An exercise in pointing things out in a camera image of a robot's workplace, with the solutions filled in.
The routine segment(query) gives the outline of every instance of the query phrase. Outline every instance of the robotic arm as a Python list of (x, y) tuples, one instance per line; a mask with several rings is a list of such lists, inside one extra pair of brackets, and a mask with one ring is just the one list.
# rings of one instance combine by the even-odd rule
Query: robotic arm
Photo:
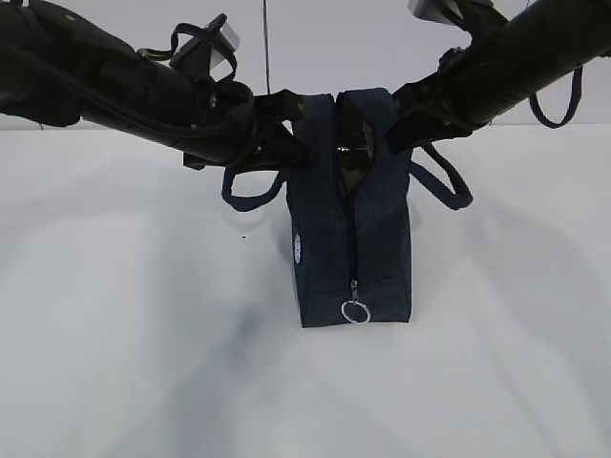
[[(178, 49), (179, 36), (191, 40)], [(167, 52), (140, 50), (53, 3), (0, 3), (0, 112), (66, 127), (81, 117), (184, 152), (184, 164), (278, 170), (306, 163), (283, 126), (301, 116), (289, 91), (255, 97), (234, 81), (239, 39), (222, 14), (180, 24)], [(211, 67), (227, 59), (220, 81)], [(169, 67), (159, 64), (169, 61)]]
[[(411, 0), (410, 7), (418, 17), (468, 31), (473, 42), (448, 51), (436, 73), (394, 94), (400, 119), (387, 139), (395, 152), (468, 136), (611, 55), (611, 0), (537, 0), (512, 21), (490, 0)], [(191, 40), (179, 49), (181, 34)], [(306, 148), (282, 124), (300, 119), (301, 98), (290, 91), (254, 96), (235, 81), (238, 43), (222, 14), (204, 29), (178, 25), (169, 51), (135, 52), (52, 3), (1, 2), (0, 113), (61, 127), (82, 117), (179, 149), (196, 170), (305, 166)], [(215, 81), (210, 70), (220, 58), (232, 73)], [(362, 135), (344, 138), (343, 149), (366, 144)]]

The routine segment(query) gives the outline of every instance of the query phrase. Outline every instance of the black cable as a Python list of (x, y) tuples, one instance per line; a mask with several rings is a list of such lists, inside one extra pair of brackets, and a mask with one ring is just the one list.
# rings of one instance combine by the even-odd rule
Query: black cable
[(569, 108), (566, 111), (566, 115), (562, 119), (560, 123), (551, 121), (545, 116), (543, 111), (541, 110), (541, 106), (538, 103), (537, 95), (533, 95), (530, 98), (531, 110), (533, 114), (537, 118), (537, 120), (546, 127), (550, 129), (559, 129), (560, 127), (566, 126), (573, 117), (575, 117), (575, 113), (577, 112), (577, 108), (579, 103), (581, 102), (582, 95), (582, 79), (583, 79), (583, 67), (579, 67), (573, 73), (573, 87), (571, 89), (571, 101), (569, 102)]
[(269, 30), (267, 26), (267, 0), (263, 0), (263, 41), (265, 44), (265, 81), (267, 83), (267, 95), (271, 94), (269, 84)]
[[(38, 55), (32, 52), (24, 51), (21, 48), (18, 48), (13, 44), (1, 39), (0, 53), (7, 55), (18, 63), (24, 65), (26, 68), (33, 70), (36, 73), (40, 73), (57, 84), (74, 91), (80, 96), (90, 100), (95, 105), (100, 106), (104, 110), (107, 110), (119, 117), (122, 117), (123, 119), (137, 124), (144, 129), (148, 129), (156, 133), (189, 138), (203, 138), (231, 134), (235, 132), (237, 128), (238, 121), (234, 119), (228, 119), (226, 122), (223, 122), (217, 126), (197, 129), (165, 124), (125, 107), (121, 102), (101, 94), (99, 91), (91, 88), (80, 79), (62, 69), (57, 68)], [(241, 83), (233, 82), (232, 84), (248, 89)], [(250, 90), (247, 90), (247, 92), (249, 93), (249, 97), (254, 97)]]

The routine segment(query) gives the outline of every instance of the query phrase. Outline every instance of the navy blue bag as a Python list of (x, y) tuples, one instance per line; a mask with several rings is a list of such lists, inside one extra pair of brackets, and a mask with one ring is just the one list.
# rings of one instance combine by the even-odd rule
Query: navy blue bag
[[(292, 216), (295, 280), (303, 327), (345, 323), (407, 323), (411, 316), (411, 237), (406, 193), (410, 174), (448, 207), (457, 210), (473, 197), (453, 166), (432, 145), (424, 147), (448, 174), (454, 193), (424, 167), (412, 151), (394, 155), (385, 133), (396, 122), (388, 91), (352, 91), (307, 96), (304, 118), (294, 135), (307, 145), (305, 170), (285, 171), (258, 198), (231, 195), (235, 174), (228, 170), (223, 198), (249, 211), (278, 195), (287, 182)], [(348, 188), (338, 146), (362, 134), (369, 161), (364, 177)]]

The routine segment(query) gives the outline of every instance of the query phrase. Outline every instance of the white surface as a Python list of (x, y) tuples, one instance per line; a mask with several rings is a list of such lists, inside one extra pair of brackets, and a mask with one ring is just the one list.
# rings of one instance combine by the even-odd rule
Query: white surface
[[(205, 25), (220, 12), (242, 39), (237, 52), (238, 79), (263, 94), (264, 56), (262, 0), (57, 0), (134, 48), (166, 49), (179, 22)], [(526, 0), (496, 0), (508, 18)], [(272, 89), (299, 94), (337, 94), (349, 89), (386, 87), (395, 91), (437, 67), (449, 48), (465, 47), (469, 35), (458, 28), (414, 18), (408, 0), (269, 0)], [(577, 123), (611, 123), (611, 60), (598, 59), (585, 72), (584, 95)], [(544, 111), (563, 117), (570, 78), (540, 96)], [(500, 117), (496, 123), (537, 124), (528, 107)], [(0, 115), (0, 130), (37, 129), (26, 120)]]
[(236, 214), (220, 170), (116, 133), (0, 134), (0, 456), (610, 456), (609, 143), (442, 145), (475, 203), (413, 184), (412, 323), (304, 331), (282, 198)]

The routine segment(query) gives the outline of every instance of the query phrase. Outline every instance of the bag strap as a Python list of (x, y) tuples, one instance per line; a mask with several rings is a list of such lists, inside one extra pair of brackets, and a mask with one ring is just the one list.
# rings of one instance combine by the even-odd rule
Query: bag strap
[(431, 194), (452, 210), (460, 210), (461, 208), (466, 208), (471, 205), (474, 201), (474, 197), (471, 191), (469, 191), (467, 183), (465, 183), (465, 180), (462, 179), (452, 164), (440, 155), (431, 144), (424, 145), (422, 149), (446, 172), (446, 174), (448, 174), (454, 192), (448, 189), (439, 178), (416, 162), (411, 163), (410, 173), (413, 177), (427, 188)]
[(575, 114), (577, 113), (577, 108), (579, 107), (579, 103), (581, 102), (582, 96), (582, 79), (583, 79), (583, 67), (579, 67), (573, 73), (573, 89), (571, 90), (571, 101), (569, 102), (569, 108), (566, 112), (566, 115), (562, 119), (560, 123), (554, 122), (543, 113), (541, 110), (541, 106), (538, 103), (537, 94), (534, 94), (530, 98), (531, 110), (533, 114), (537, 118), (537, 120), (543, 124), (545, 127), (549, 127), (550, 129), (559, 129), (560, 127), (566, 126), (569, 122), (573, 120)]
[(283, 172), (279, 172), (271, 184), (269, 190), (260, 196), (242, 197), (233, 195), (233, 183), (236, 179), (236, 170), (233, 168), (225, 169), (222, 179), (222, 199), (233, 207), (234, 210), (245, 213), (263, 207), (271, 202), (280, 193), (286, 180)]

